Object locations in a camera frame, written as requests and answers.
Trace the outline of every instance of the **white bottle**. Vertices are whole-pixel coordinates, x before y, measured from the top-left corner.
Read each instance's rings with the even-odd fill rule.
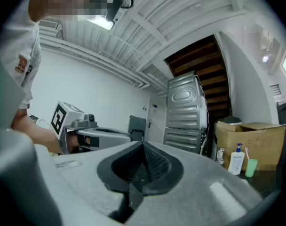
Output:
[[[240,174],[245,153],[240,150],[241,143],[237,143],[237,150],[231,153],[231,161],[228,171],[234,175]]]

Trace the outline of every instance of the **white shirt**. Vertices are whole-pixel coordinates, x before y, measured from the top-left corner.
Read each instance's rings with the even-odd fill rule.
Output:
[[[0,61],[26,93],[20,109],[28,109],[31,86],[41,62],[38,23],[28,13],[29,0],[22,0],[0,34]]]

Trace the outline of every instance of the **ceiling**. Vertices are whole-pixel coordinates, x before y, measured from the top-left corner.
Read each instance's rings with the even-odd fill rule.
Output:
[[[243,7],[236,0],[134,0],[132,9],[118,11],[110,32],[88,21],[49,17],[47,20],[62,24],[63,41],[41,36],[41,44],[45,49],[54,51],[55,47],[61,53],[64,50],[134,86],[165,96],[169,76],[152,58],[195,27],[231,16],[238,10]],[[71,52],[68,47],[81,53]]]

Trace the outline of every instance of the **green cup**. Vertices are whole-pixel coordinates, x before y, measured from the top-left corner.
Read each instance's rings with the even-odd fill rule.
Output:
[[[246,177],[250,178],[254,175],[257,163],[258,163],[258,160],[256,159],[250,159],[247,161]]]

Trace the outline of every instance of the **cardboard box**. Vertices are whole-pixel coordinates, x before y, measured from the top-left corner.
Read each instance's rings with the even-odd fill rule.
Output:
[[[248,148],[250,159],[257,159],[259,170],[276,170],[284,141],[285,125],[267,123],[249,123],[229,125],[217,123],[217,147],[224,148],[224,167],[229,168],[231,153],[242,143],[241,151],[246,154]],[[241,170],[246,170],[245,155]]]

